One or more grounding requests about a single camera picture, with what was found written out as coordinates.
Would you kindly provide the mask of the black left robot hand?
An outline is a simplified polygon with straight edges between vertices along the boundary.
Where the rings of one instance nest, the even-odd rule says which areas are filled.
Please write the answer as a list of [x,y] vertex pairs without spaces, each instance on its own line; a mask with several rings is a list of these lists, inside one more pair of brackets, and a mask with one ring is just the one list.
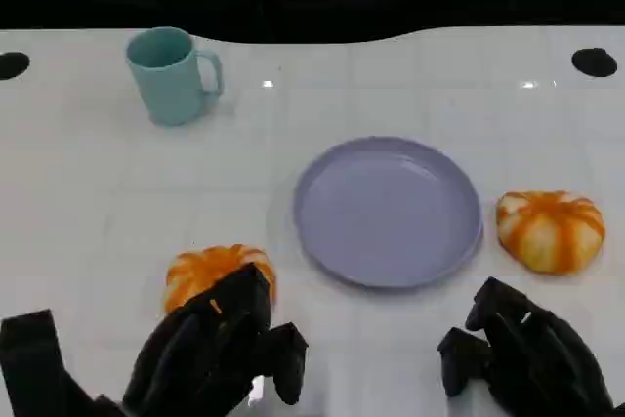
[[271,326],[269,282],[246,264],[163,318],[138,355],[123,406],[135,416],[226,416],[258,376],[295,405],[307,348],[293,323]]

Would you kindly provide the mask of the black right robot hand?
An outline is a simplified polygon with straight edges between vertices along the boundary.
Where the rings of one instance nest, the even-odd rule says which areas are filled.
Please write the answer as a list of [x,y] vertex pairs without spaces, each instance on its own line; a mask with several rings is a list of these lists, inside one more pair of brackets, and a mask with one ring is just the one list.
[[495,277],[474,297],[465,327],[437,346],[449,397],[482,380],[511,416],[621,416],[601,367],[570,324]]

